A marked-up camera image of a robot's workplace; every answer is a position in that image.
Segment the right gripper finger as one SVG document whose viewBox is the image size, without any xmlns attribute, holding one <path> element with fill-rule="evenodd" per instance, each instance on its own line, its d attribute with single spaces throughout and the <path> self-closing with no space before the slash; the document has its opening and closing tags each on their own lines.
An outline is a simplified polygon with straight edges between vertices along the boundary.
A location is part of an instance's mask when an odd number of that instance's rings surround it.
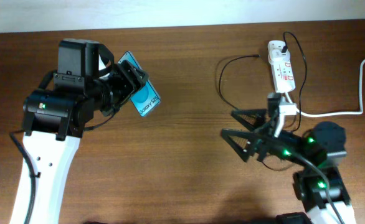
<svg viewBox="0 0 365 224">
<path fill-rule="evenodd" d="M 233 110 L 231 116 L 249 131 L 261 127 L 266 123 L 266 109 Z"/>
<path fill-rule="evenodd" d="M 250 131 L 223 129 L 221 136 L 244 162 L 258 151 L 262 143 L 260 136 Z"/>
</svg>

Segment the blue Galaxy S25 smartphone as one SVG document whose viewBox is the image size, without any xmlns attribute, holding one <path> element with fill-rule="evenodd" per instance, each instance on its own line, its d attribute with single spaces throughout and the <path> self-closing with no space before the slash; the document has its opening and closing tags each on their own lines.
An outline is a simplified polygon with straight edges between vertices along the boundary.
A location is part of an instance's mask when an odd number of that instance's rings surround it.
<svg viewBox="0 0 365 224">
<path fill-rule="evenodd" d="M 135 59 L 134 55 L 130 51 L 126 51 L 121 58 L 119 63 L 127 60 L 132 63 L 136 68 L 142 69 L 141 65 Z M 145 86 L 131 97 L 131 102 L 135 106 L 137 112 L 141 117 L 145 117 L 154 111 L 154 109 L 160 105 L 161 97 L 155 90 L 150 80 L 147 80 Z"/>
</svg>

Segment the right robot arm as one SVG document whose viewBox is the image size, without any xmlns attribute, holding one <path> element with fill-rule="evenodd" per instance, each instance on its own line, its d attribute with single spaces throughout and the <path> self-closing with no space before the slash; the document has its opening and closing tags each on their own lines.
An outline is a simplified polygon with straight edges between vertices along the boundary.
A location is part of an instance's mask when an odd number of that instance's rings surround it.
<svg viewBox="0 0 365 224">
<path fill-rule="evenodd" d="M 293 188 L 304 212 L 259 218 L 256 223 L 356 222 L 338 169 L 347 155 L 344 128 L 324 121 L 297 136 L 279 128 L 285 118 L 280 109 L 235 110 L 231 115 L 246 130 L 223 129 L 221 136 L 244 162 L 252 156 L 257 156 L 259 162 L 268 156 L 277 156 L 303 167 L 293 174 Z"/>
</svg>

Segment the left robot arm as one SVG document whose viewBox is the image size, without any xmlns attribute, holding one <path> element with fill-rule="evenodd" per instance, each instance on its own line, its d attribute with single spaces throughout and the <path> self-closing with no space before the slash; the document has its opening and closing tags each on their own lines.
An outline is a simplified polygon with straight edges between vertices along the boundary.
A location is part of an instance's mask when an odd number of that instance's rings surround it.
<svg viewBox="0 0 365 224">
<path fill-rule="evenodd" d="M 15 144 L 23 163 L 11 223 L 57 223 L 67 176 L 94 113 L 107 119 L 144 88 L 148 74 L 116 62 L 94 40 L 63 39 L 57 68 L 24 101 Z"/>
</svg>

